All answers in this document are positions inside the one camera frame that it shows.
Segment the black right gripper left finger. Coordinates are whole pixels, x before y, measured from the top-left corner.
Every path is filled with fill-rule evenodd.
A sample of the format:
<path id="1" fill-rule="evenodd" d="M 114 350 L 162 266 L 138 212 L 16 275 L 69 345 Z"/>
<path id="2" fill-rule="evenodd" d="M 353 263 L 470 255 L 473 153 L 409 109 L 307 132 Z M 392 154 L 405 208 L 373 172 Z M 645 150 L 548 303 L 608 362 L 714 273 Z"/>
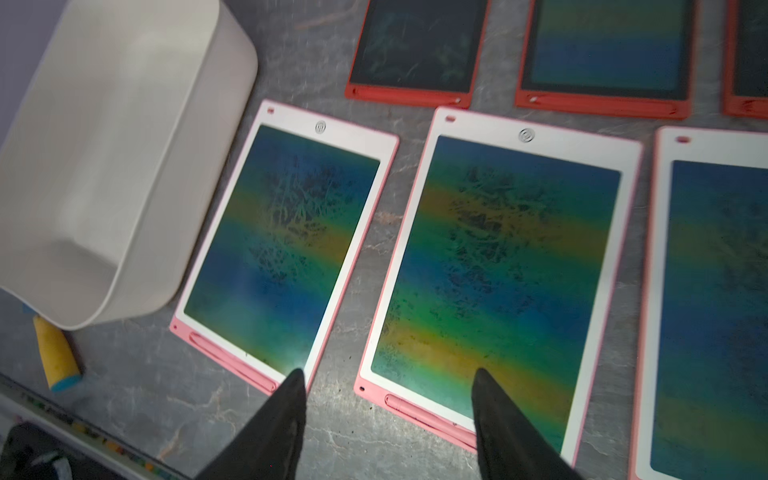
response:
<path id="1" fill-rule="evenodd" d="M 307 413 L 304 373 L 293 370 L 199 479 L 294 479 Z"/>

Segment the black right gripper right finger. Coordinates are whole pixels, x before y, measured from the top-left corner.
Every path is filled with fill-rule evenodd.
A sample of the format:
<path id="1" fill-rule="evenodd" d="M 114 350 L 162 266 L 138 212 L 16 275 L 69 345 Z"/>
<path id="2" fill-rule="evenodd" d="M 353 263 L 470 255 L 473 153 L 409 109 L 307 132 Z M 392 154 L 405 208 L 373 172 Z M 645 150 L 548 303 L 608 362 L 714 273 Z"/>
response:
<path id="1" fill-rule="evenodd" d="M 483 479 L 578 479 L 484 368 L 472 392 L 477 458 Z"/>

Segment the pink writing tablet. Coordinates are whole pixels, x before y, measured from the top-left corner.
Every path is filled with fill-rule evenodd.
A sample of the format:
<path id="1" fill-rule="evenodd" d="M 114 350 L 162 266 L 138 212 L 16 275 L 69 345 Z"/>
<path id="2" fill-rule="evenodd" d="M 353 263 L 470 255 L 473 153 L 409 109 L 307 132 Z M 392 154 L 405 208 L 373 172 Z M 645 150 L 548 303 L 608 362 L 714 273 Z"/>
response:
<path id="1" fill-rule="evenodd" d="M 355 393 L 471 451 L 482 368 L 574 464 L 642 160 L 637 140 L 436 109 Z"/>
<path id="2" fill-rule="evenodd" d="M 317 371 L 399 146 L 392 133 L 261 103 L 170 330 L 265 394 Z"/>

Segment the white writing tablet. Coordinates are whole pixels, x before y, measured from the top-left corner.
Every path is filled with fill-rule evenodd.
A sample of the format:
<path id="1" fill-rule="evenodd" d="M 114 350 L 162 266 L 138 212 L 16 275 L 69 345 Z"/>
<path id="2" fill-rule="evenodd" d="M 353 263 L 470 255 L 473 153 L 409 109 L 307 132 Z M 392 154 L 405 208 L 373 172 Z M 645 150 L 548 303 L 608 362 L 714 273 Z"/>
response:
<path id="1" fill-rule="evenodd" d="M 629 475 L 767 475 L 763 133 L 656 133 Z"/>

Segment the cream plastic storage tray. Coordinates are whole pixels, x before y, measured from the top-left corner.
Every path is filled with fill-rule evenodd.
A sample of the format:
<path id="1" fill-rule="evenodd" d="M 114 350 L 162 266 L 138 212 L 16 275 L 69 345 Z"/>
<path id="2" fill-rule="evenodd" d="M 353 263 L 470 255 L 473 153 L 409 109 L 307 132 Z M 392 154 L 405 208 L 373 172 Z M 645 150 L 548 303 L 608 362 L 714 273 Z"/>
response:
<path id="1" fill-rule="evenodd" d="M 221 1 L 70 1 L 1 148 L 1 287 L 64 330 L 178 290 L 257 74 Z"/>

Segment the black frame writing tablet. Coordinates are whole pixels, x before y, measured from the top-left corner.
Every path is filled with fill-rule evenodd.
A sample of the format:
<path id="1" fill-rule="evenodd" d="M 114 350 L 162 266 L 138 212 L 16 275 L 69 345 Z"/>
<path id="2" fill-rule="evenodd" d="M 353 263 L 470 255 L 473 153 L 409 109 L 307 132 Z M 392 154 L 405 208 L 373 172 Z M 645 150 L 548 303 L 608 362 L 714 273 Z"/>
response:
<path id="1" fill-rule="evenodd" d="M 345 97 L 469 108 L 489 10 L 487 0 L 370 1 Z"/>

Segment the large red writing tablet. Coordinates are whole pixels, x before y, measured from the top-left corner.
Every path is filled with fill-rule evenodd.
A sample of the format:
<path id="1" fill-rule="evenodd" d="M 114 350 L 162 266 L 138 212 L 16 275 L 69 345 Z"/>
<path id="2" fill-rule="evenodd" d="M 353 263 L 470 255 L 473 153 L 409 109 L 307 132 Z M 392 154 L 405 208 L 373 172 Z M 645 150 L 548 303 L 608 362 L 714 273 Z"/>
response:
<path id="1" fill-rule="evenodd" d="M 516 106 L 688 118 L 697 9 L 694 1 L 531 2 Z"/>

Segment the small red writing tablet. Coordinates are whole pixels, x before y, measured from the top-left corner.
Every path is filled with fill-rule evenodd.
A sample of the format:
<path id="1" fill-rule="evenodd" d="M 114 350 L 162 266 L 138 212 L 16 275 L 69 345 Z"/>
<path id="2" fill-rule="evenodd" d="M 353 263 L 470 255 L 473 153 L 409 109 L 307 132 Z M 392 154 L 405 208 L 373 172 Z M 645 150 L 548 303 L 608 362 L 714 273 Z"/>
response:
<path id="1" fill-rule="evenodd" d="M 727 2 L 723 112 L 767 119 L 767 0 Z"/>

